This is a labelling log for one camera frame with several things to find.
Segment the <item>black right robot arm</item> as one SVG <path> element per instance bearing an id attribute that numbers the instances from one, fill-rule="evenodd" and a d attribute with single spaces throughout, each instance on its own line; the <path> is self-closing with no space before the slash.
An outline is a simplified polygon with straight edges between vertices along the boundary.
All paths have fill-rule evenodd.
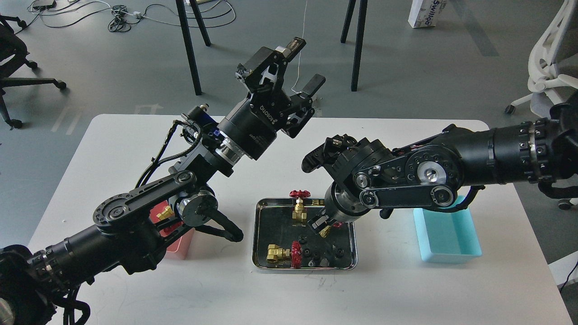
<path id="1" fill-rule="evenodd" d="M 320 233 L 357 220 L 371 209 L 388 218 L 394 209 L 435 212 L 465 209 L 485 185 L 527 181 L 554 199 L 577 197 L 558 179 L 577 173 L 577 105 L 554 105 L 550 119 L 473 132 L 450 124 L 442 133 L 395 150 L 379 140 L 348 135 L 327 138 L 302 161 L 302 170 L 324 168 L 333 183 L 325 206 L 308 224 Z"/>

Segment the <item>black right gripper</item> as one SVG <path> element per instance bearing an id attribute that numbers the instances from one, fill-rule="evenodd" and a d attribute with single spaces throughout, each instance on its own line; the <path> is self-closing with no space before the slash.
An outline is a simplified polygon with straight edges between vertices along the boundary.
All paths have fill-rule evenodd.
<path id="1" fill-rule="evenodd" d="M 349 195 L 337 183 L 332 183 L 325 194 L 324 212 L 307 220 L 307 225 L 315 234 L 326 227 L 340 228 L 340 222 L 350 223 L 369 212 L 359 198 Z"/>

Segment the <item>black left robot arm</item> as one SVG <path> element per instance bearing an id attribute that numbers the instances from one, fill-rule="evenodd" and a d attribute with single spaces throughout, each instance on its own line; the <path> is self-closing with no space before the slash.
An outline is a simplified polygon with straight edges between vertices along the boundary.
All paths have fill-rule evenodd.
<path id="1" fill-rule="evenodd" d="M 295 95 L 283 90 L 287 64 L 305 45 L 295 37 L 239 64 L 246 98 L 219 123 L 202 106 L 174 120 L 136 187 L 103 201 L 93 226 L 36 253 L 23 245 L 1 249 L 1 323 L 45 325 L 61 307 L 64 324 L 84 325 L 90 308 L 77 300 L 78 291 L 97 274 L 117 266 L 130 275 L 154 270 L 190 230 L 240 242 L 243 232 L 219 212 L 208 181 L 217 172 L 230 176 L 243 156 L 260 158 L 278 131 L 295 138 L 311 119 L 324 76 L 316 74 Z"/>

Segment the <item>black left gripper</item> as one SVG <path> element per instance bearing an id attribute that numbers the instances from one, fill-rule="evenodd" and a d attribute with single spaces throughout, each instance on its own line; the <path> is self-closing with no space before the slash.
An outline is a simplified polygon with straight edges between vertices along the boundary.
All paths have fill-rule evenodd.
<path id="1" fill-rule="evenodd" d="M 247 88 L 247 97 L 218 124 L 244 154 L 258 160 L 275 141 L 278 131 L 296 138 L 314 115 L 312 97 L 326 82 L 315 74 L 298 94 L 288 97 L 282 90 L 286 65 L 305 47 L 305 39 L 294 37 L 275 50 L 261 47 L 246 63 L 238 64 L 236 78 Z M 273 91 L 258 91 L 268 83 Z"/>

